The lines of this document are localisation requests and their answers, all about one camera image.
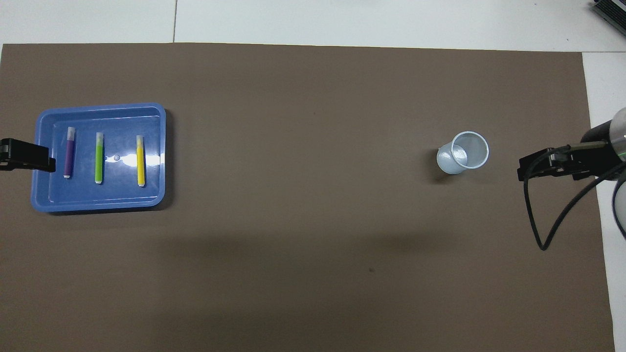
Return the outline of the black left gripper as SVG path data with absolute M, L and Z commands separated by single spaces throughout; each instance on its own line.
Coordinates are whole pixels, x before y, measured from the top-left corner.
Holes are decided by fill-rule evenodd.
M 22 146 L 22 163 L 17 160 L 22 141 L 3 138 L 0 142 L 0 170 L 11 171 L 21 169 L 41 170 L 48 173 L 56 171 L 56 159 L 49 156 L 49 148 L 25 143 Z

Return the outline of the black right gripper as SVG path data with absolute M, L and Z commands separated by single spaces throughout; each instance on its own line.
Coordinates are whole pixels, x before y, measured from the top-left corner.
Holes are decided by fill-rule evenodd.
M 590 176 L 601 176 L 618 165 L 618 156 L 610 141 L 612 122 L 604 122 L 588 130 L 578 143 L 570 143 L 569 149 L 558 154 L 555 162 L 552 156 L 540 158 L 553 149 L 543 149 L 528 154 L 518 160 L 518 181 L 523 182 L 531 165 L 539 162 L 530 171 L 530 178 L 542 176 L 572 176 L 581 180 Z

